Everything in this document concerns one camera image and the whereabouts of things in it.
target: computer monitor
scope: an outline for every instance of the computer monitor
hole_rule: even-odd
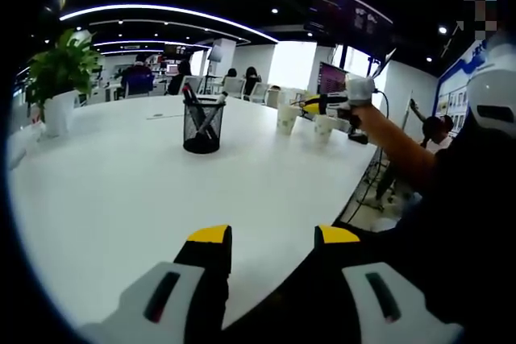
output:
[[[328,94],[344,91],[346,89],[346,74],[341,68],[321,62],[317,92]]]
[[[384,61],[393,21],[361,0],[314,0],[305,29]]]

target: black ceiling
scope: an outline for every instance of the black ceiling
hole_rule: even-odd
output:
[[[433,73],[436,76],[441,75],[443,70],[472,42],[461,31],[458,31],[446,55],[442,59],[439,58],[456,25],[454,15],[455,0],[363,1],[393,20],[395,41],[398,47],[394,59]],[[53,40],[63,29],[77,26],[88,28],[91,32],[97,32],[94,37],[95,42],[121,39],[159,39],[197,43],[226,36],[213,31],[216,30],[240,37],[242,40],[239,41],[239,44],[247,41],[250,41],[252,44],[271,43],[263,37],[224,23],[199,18],[198,16],[161,10],[106,10],[81,15],[63,22],[59,21],[59,16],[69,12],[92,6],[121,3],[182,7],[230,19],[264,31],[266,34],[279,40],[317,40],[317,36],[309,38],[305,31],[295,28],[305,23],[311,2],[312,0],[66,0],[63,10],[60,10],[58,0],[50,0],[48,2],[50,10],[42,10],[40,21],[34,28],[32,33],[34,37],[31,38],[31,44],[27,46],[31,51],[28,55],[44,49],[45,39]],[[277,8],[279,12],[273,14],[271,12],[272,8]],[[120,25],[116,22],[120,19],[126,22]],[[130,22],[129,19],[148,19],[154,22]],[[112,23],[95,24],[105,21],[112,21]],[[178,26],[172,23],[191,24],[202,28]],[[284,25],[292,26],[290,29],[292,31],[270,31],[267,28]],[[440,35],[438,33],[438,28],[441,25],[447,27],[447,35]],[[119,50],[120,45],[103,48],[106,48],[106,50],[108,48],[109,50]],[[162,48],[162,46],[149,45],[149,48]],[[427,56],[434,59],[432,63],[426,61]]]

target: black mesh pen holder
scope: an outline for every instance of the black mesh pen holder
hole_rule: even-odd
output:
[[[205,155],[220,148],[220,129],[226,102],[213,98],[199,98],[199,102],[185,103],[183,148],[188,152]]]

